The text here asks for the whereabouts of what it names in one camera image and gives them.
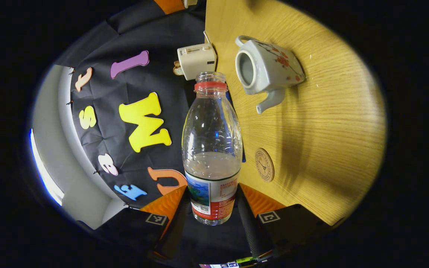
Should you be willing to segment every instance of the bottle label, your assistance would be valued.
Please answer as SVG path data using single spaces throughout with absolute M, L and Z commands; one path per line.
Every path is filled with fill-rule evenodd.
M 220 180 L 208 180 L 185 172 L 194 213 L 204 219 L 227 217 L 233 210 L 238 173 Z

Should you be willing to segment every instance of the orange panel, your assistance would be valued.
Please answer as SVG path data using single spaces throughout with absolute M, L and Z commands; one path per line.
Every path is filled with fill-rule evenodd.
M 254 214 L 254 217 L 257 217 L 259 213 L 264 213 L 286 207 L 280 202 L 277 202 L 271 197 L 268 197 L 267 195 L 257 190 L 254 190 L 247 185 L 244 185 L 242 183 L 240 183 L 239 185 L 241 186 L 243 193 L 245 194 L 246 200 L 249 203 L 249 207 L 251 207 L 251 211 Z
M 142 207 L 140 210 L 148 213 L 153 213 L 157 215 L 164 215 L 168 217 L 168 224 L 165 227 L 165 230 L 162 233 L 162 236 L 165 234 L 170 222 L 177 211 L 178 204 L 182 199 L 183 193 L 186 189 L 186 185 L 178 188 L 177 190 L 171 191 L 170 193 L 157 198 L 156 200 L 150 202 L 145 207 Z
M 154 0 L 158 6 L 165 12 L 170 14 L 180 10 L 184 10 L 183 1 L 181 0 Z

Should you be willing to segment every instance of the light strip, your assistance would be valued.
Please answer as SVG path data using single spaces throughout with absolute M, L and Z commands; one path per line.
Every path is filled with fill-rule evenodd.
M 46 186 L 46 190 L 49 192 L 51 197 L 59 204 L 62 205 L 64 193 L 63 191 L 56 185 L 53 178 L 49 175 L 42 162 L 41 156 L 39 155 L 39 151 L 37 150 L 36 141 L 34 140 L 34 132 L 31 129 L 31 148 L 32 154 L 34 155 L 34 160 L 36 160 L 36 166 L 39 170 L 39 174 L 41 175 L 42 182 Z

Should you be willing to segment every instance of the teapot spout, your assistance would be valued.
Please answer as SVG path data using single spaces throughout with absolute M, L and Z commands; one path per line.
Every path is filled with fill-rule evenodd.
M 284 100 L 285 94 L 285 88 L 268 91 L 267 98 L 256 106 L 257 113 L 262 114 L 265 110 L 280 104 Z

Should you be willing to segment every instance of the plastic water bottle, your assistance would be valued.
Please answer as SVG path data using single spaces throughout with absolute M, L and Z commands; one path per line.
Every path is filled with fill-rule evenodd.
M 193 215 L 207 225 L 231 217 L 243 154 L 241 129 L 226 98 L 225 82 L 225 75 L 215 71 L 198 75 L 196 99 L 183 128 L 183 164 Z

